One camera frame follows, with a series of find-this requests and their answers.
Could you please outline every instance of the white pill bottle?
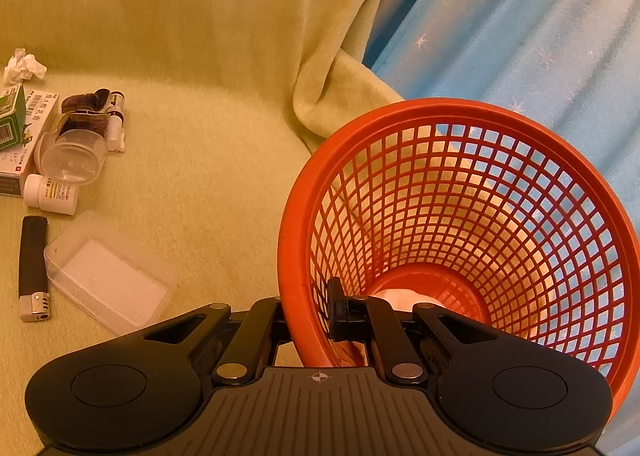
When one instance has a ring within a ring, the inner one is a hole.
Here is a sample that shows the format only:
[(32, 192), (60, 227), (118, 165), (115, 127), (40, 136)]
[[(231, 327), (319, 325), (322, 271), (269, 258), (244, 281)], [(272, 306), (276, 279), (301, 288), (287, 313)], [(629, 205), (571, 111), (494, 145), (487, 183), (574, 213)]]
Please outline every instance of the white pill bottle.
[(29, 175), (24, 182), (22, 195), (29, 207), (39, 207), (43, 211), (73, 215), (78, 206), (78, 186), (60, 183), (42, 175)]

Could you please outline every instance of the basket bottom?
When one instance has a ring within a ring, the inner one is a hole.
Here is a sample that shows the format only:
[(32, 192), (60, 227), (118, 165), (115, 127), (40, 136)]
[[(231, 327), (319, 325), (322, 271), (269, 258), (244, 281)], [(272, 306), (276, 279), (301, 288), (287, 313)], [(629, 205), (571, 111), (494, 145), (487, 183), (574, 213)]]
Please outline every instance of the basket bottom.
[(490, 323), (484, 299), (466, 277), (436, 263), (408, 263), (386, 271), (366, 289), (367, 295), (383, 290), (407, 289), (440, 301), (455, 313)]

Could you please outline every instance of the silver screw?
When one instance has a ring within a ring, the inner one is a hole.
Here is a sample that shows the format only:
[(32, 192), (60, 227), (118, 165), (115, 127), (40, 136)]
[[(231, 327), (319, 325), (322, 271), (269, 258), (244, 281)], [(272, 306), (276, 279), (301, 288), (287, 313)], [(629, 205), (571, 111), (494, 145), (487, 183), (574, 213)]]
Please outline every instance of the silver screw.
[(216, 373), (222, 378), (241, 378), (246, 375), (246, 372), (246, 366), (236, 364), (235, 362), (222, 364), (222, 366), (216, 370)]
[(418, 378), (422, 375), (422, 368), (418, 364), (412, 364), (411, 362), (402, 362), (396, 364), (391, 372), (398, 378)]

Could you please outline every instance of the round plastic container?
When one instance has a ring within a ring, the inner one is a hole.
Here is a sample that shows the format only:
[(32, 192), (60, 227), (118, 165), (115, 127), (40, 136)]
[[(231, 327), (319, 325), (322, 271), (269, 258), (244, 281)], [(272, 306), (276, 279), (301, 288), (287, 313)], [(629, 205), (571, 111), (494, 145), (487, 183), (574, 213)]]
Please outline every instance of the round plastic container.
[(638, 241), (576, 149), (535, 122), (457, 99), (400, 102), (334, 133), (298, 176), (278, 280), (305, 366), (362, 364), (327, 337), (326, 281), (411, 289), (578, 357), (614, 412), (640, 363)]
[(100, 175), (107, 156), (104, 138), (88, 129), (70, 129), (47, 149), (40, 159), (44, 176), (72, 185), (85, 185)]

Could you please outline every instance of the lighter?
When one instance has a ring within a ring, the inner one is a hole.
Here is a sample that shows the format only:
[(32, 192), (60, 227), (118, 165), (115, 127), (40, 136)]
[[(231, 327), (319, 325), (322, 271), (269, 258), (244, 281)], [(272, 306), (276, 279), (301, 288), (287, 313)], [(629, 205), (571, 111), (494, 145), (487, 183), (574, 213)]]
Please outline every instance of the lighter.
[(23, 321), (42, 321), (51, 317), (49, 280), (44, 263), (46, 245), (47, 219), (25, 216), (22, 220), (18, 266), (18, 306)]

